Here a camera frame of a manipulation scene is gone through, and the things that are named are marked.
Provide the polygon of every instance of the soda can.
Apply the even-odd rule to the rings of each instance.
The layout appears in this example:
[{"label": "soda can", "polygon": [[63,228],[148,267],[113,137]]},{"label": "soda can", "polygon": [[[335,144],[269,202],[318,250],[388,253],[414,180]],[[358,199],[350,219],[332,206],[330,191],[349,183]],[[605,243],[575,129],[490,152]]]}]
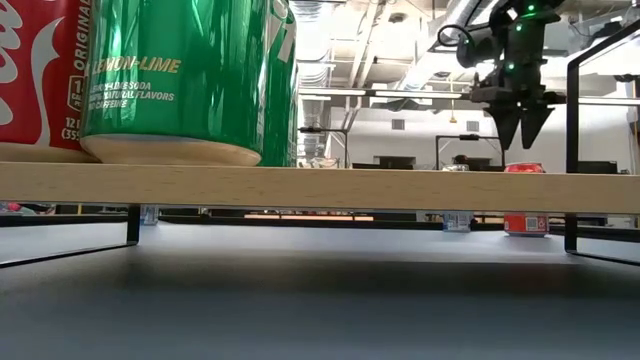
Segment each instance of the soda can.
[{"label": "soda can", "polygon": [[[540,163],[510,164],[509,173],[545,173]],[[514,236],[544,237],[549,233],[549,217],[537,213],[507,213],[504,216],[504,231]]]},{"label": "soda can", "polygon": [[274,1],[269,17],[267,107],[261,166],[295,166],[297,157],[296,19],[288,1]]},{"label": "soda can", "polygon": [[94,161],[79,143],[91,0],[0,0],[0,161]]},{"label": "soda can", "polygon": [[94,0],[81,143],[107,163],[257,165],[282,0]]},{"label": "soda can", "polygon": [[[446,165],[442,171],[469,171],[464,164]],[[442,213],[443,230],[445,232],[470,232],[473,211],[447,211]]]},{"label": "soda can", "polygon": [[140,208],[140,225],[158,225],[160,207],[158,205],[142,205]]}]

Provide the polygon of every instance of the green soda can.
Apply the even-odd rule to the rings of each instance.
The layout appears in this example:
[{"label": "green soda can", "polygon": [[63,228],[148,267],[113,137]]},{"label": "green soda can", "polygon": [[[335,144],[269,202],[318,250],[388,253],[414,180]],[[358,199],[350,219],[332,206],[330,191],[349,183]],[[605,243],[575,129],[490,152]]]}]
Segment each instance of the green soda can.
[{"label": "green soda can", "polygon": [[273,1],[270,10],[269,40],[272,45],[267,70],[264,152],[260,165],[290,167],[290,142],[297,138],[296,20],[286,0]]},{"label": "green soda can", "polygon": [[107,163],[258,164],[274,1],[93,0],[83,147]]}]

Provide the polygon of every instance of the black cable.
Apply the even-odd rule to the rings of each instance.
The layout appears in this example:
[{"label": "black cable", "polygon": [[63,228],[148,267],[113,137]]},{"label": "black cable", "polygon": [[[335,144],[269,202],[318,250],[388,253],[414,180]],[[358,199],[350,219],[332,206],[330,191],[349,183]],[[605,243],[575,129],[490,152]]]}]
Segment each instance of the black cable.
[{"label": "black cable", "polygon": [[482,0],[476,1],[476,4],[473,6],[473,10],[471,10],[471,13],[470,13],[469,17],[464,22],[464,26],[465,27],[469,26],[469,23],[471,22],[471,19],[473,19],[473,15],[476,14],[476,11],[478,11],[478,8],[480,7],[480,4],[482,4],[482,3],[483,3]]},{"label": "black cable", "polygon": [[591,37],[591,35],[585,35],[585,34],[581,33],[580,30],[578,29],[578,27],[575,26],[574,24],[569,23],[569,26],[571,26],[578,33],[578,35],[584,36],[586,38],[590,38]]},{"label": "black cable", "polygon": [[458,46],[457,42],[456,43],[445,43],[444,41],[442,41],[442,32],[447,30],[447,29],[456,29],[456,30],[460,31],[461,33],[464,34],[464,36],[467,37],[467,40],[469,40],[469,42],[471,42],[471,46],[474,46],[473,36],[471,36],[471,33],[467,29],[463,28],[460,25],[456,25],[456,24],[445,25],[445,26],[441,27],[440,30],[438,30],[438,34],[437,34],[438,43],[441,46],[444,46],[444,47],[456,47],[456,46]]}]

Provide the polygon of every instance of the red soda can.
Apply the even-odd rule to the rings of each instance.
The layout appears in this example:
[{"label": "red soda can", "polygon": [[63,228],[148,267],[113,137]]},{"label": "red soda can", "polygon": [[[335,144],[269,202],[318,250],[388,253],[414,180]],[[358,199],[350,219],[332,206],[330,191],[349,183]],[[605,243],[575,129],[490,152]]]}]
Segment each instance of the red soda can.
[{"label": "red soda can", "polygon": [[[511,164],[505,172],[545,173],[542,164]],[[504,215],[504,231],[514,236],[544,237],[549,233],[549,216],[546,214],[508,213]]]},{"label": "red soda can", "polygon": [[0,161],[84,162],[91,0],[0,0]]}]

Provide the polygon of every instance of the wooden shelf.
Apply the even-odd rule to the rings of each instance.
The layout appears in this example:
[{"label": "wooden shelf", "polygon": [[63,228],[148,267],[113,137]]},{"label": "wooden shelf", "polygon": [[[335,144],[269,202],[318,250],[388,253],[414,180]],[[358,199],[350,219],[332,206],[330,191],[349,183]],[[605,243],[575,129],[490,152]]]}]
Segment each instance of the wooden shelf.
[{"label": "wooden shelf", "polygon": [[0,163],[22,202],[640,213],[640,176]]}]

